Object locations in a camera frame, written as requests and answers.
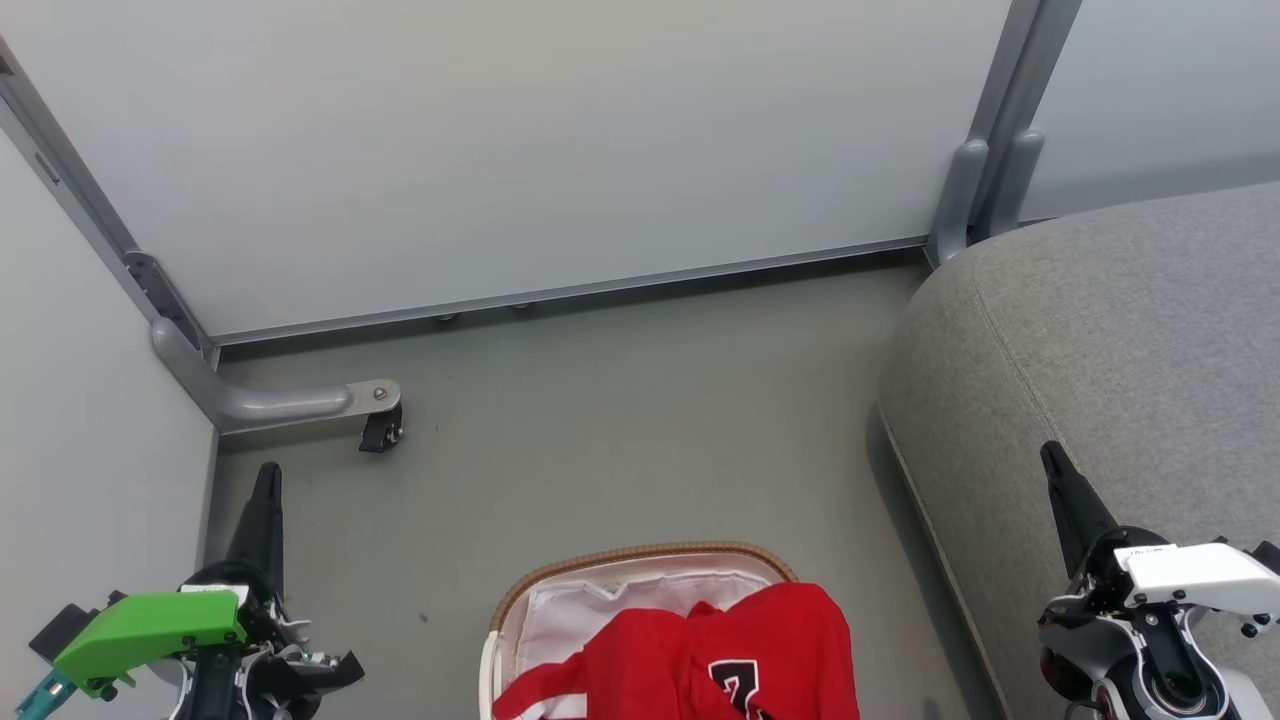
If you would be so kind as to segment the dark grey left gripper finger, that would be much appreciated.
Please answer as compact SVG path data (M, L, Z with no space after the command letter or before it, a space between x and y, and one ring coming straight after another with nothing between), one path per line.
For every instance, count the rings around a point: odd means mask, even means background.
M239 515L225 561L259 601L276 600L284 589L282 469L264 462Z

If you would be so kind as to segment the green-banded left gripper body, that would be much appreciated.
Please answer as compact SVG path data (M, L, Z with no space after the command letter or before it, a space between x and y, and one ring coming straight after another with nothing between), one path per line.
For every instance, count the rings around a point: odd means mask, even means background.
M301 698L270 689L285 651L282 594L259 601L227 561L177 591L111 596L105 609L65 606L52 620L52 670L109 702L143 666L173 660L180 696L173 719L298 719Z

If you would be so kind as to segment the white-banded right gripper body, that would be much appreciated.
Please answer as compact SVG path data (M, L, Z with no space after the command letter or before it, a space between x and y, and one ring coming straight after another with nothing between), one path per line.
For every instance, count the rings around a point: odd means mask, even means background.
M1252 550L1224 538L1174 544L1137 527L1100 537L1075 577L1075 592L1094 614L1174 606L1229 612L1245 623L1275 623L1279 550L1270 541Z

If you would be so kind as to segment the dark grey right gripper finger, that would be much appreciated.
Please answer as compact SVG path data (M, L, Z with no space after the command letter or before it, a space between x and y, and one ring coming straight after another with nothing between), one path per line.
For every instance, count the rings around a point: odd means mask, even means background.
M1068 577L1074 577L1096 541L1120 525L1061 443L1044 442L1039 459L1064 566Z

